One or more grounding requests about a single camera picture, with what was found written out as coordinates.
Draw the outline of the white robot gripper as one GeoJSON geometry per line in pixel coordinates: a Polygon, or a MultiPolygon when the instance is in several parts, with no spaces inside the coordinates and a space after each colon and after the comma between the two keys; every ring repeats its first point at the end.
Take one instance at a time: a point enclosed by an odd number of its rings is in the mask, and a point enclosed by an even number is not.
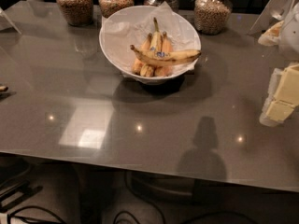
{"type": "MultiPolygon", "coordinates": [[[[279,21],[267,29],[258,39],[263,46],[278,44],[279,53],[289,61],[299,60],[299,3],[279,21]]],[[[275,127],[282,124],[299,106],[299,63],[290,63],[283,70],[275,68],[269,82],[259,121],[275,127]]]]}

